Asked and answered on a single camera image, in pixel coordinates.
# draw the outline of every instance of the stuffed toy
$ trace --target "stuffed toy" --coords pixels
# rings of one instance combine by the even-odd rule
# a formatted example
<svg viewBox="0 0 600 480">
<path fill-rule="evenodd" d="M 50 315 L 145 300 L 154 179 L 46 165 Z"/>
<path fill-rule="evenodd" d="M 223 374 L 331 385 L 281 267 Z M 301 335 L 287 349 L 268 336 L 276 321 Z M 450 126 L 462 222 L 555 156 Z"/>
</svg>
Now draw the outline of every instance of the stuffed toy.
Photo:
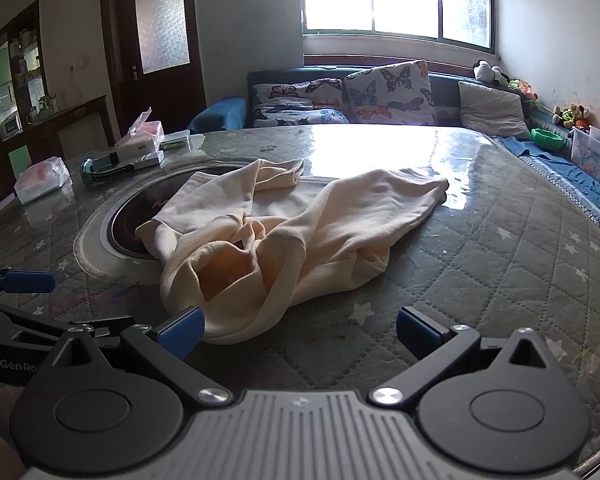
<svg viewBox="0 0 600 480">
<path fill-rule="evenodd" d="M 474 65 L 474 74 L 475 78 L 481 83 L 490 83 L 504 87 L 509 85 L 509 77 L 502 73 L 502 69 L 499 66 L 490 66 L 483 59 Z"/>
<path fill-rule="evenodd" d="M 583 132 L 589 131 L 589 119 L 591 111 L 584 106 L 571 105 L 569 108 L 561 110 L 559 106 L 554 108 L 554 124 L 559 124 L 565 128 L 574 126 Z"/>
<path fill-rule="evenodd" d="M 522 79 L 512 79 L 509 81 L 509 88 L 520 90 L 527 99 L 538 101 L 538 93 L 529 83 L 522 81 Z"/>
</svg>

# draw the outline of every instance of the green bowl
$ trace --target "green bowl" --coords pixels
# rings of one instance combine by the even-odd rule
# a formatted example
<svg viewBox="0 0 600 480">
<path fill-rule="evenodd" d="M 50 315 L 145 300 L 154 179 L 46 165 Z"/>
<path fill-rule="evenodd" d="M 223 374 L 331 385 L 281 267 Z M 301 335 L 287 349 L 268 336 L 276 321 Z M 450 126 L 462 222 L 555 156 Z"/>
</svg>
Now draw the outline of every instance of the green bowl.
<svg viewBox="0 0 600 480">
<path fill-rule="evenodd" d="M 540 148 L 548 152 L 557 152 L 563 149 L 566 143 L 562 136 L 537 128 L 531 130 L 531 138 Z"/>
</svg>

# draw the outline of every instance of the blue blanket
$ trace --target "blue blanket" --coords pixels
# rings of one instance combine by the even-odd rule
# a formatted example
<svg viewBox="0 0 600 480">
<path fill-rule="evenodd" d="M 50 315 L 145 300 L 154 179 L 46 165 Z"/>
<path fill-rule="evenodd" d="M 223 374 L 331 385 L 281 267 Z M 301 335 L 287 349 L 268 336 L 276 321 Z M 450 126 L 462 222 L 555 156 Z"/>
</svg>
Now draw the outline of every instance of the blue blanket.
<svg viewBox="0 0 600 480">
<path fill-rule="evenodd" d="M 555 184 L 600 227 L 600 183 L 570 160 L 545 152 L 533 141 L 496 137 L 497 143 Z"/>
</svg>

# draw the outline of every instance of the cream towel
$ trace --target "cream towel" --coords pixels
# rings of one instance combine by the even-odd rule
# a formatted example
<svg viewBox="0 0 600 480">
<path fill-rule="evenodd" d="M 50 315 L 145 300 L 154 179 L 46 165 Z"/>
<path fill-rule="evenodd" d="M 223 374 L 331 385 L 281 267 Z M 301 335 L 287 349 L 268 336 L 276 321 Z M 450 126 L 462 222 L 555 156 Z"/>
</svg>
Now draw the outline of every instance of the cream towel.
<svg viewBox="0 0 600 480">
<path fill-rule="evenodd" d="M 299 179 L 302 160 L 257 160 L 194 174 L 136 230 L 161 259 L 170 314 L 205 313 L 205 340 L 232 344 L 273 327 L 288 307 L 357 288 L 386 269 L 389 248 L 419 225 L 448 182 L 410 170 Z"/>
</svg>

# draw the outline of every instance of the blue sofa cover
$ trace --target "blue sofa cover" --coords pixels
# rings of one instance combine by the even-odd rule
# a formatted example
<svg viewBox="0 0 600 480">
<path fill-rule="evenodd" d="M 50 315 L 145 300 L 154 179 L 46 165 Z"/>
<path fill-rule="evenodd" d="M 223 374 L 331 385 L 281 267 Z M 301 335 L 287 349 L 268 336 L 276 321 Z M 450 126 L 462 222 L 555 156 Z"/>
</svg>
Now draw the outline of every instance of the blue sofa cover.
<svg viewBox="0 0 600 480">
<path fill-rule="evenodd" d="M 285 70 L 262 70 L 247 75 L 247 97 L 229 96 L 219 100 L 198 114 L 190 123 L 192 133 L 204 134 L 219 130 L 240 130 L 253 127 L 253 106 L 251 105 L 251 88 L 256 84 L 283 83 L 293 84 L 313 81 L 322 78 L 344 79 L 347 75 L 371 68 L 368 66 L 304 66 Z M 459 81 L 477 83 L 490 88 L 493 85 L 478 83 L 475 79 L 445 75 L 431 72 L 431 93 L 436 106 L 440 126 L 460 126 L 460 91 Z M 518 95 L 523 103 L 523 112 L 528 116 L 528 107 L 524 105 L 526 98 L 517 90 L 500 90 Z"/>
</svg>

